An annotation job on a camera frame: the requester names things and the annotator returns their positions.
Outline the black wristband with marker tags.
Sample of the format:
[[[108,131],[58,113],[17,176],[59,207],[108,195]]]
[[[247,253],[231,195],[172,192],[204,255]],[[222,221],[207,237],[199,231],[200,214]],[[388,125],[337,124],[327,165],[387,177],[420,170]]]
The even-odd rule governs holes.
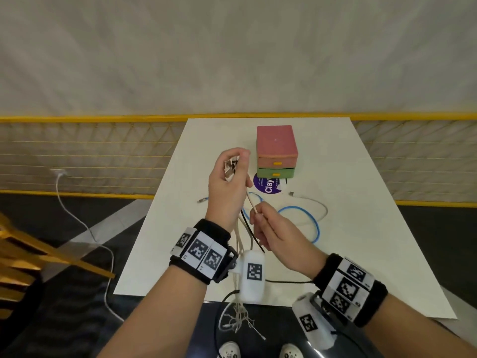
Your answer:
[[[330,254],[313,278],[322,305],[338,318],[365,327],[388,295],[386,286],[355,262]]]
[[[220,283],[235,267],[238,253],[229,245],[231,235],[214,222],[201,219],[186,228],[170,254],[170,266],[209,285]]]

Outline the white shoe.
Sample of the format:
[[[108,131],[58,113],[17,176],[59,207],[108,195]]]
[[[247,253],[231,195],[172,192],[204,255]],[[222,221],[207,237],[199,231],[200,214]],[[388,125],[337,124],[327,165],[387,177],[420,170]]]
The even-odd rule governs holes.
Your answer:
[[[286,343],[282,346],[278,358],[304,358],[304,355],[296,345]]]
[[[226,342],[218,349],[217,358],[241,358],[241,351],[237,343]]]

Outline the person's right hand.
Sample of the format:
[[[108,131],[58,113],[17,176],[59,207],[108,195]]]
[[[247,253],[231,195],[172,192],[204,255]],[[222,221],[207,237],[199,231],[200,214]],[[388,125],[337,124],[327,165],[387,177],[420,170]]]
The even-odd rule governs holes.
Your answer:
[[[270,204],[261,202],[250,213],[261,213],[268,220],[268,236],[256,238],[284,266],[310,280],[323,269],[327,254],[314,246],[289,219],[281,216]]]

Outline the person's left forearm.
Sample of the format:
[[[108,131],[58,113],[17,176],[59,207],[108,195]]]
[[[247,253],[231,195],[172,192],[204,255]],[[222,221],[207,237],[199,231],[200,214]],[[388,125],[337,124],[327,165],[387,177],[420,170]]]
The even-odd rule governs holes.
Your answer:
[[[169,266],[97,358],[184,358],[207,287]]]

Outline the person's left hand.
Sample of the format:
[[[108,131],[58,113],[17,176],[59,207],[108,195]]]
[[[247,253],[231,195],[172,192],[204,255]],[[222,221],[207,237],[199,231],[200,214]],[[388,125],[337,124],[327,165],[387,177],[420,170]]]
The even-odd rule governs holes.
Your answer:
[[[215,162],[208,179],[208,207],[206,220],[214,222],[227,232],[234,230],[238,216],[247,198],[245,182],[248,174],[250,150],[232,148],[223,151]],[[225,162],[238,156],[235,173],[230,181],[225,177]]]

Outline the pink and green drawer box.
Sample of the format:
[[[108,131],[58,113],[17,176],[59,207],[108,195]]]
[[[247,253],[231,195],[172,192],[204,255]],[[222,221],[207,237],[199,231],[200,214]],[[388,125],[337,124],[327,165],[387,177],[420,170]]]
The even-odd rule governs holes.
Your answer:
[[[291,179],[299,156],[291,125],[257,126],[257,177]]]

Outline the yellow mesh fence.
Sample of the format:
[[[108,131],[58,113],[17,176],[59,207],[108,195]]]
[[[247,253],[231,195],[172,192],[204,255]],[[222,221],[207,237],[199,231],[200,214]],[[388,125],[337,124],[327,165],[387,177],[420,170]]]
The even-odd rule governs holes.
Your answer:
[[[401,205],[477,205],[477,113],[0,116],[0,193],[151,198],[188,119],[349,118]]]

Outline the yellow wooden rack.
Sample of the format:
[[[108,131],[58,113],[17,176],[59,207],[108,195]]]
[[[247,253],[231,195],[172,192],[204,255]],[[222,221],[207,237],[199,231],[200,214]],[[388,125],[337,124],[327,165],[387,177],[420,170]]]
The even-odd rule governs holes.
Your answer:
[[[35,280],[29,270],[41,272],[48,264],[76,266],[108,279],[116,276],[113,267],[107,271],[21,231],[0,212],[0,302],[21,302],[26,296],[25,289]],[[24,291],[9,285],[19,286]]]

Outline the person's right forearm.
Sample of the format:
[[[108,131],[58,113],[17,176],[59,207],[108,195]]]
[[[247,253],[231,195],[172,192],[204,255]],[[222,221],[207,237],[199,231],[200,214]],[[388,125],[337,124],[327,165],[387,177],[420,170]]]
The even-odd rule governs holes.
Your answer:
[[[363,329],[385,358],[477,358],[477,348],[393,295]]]

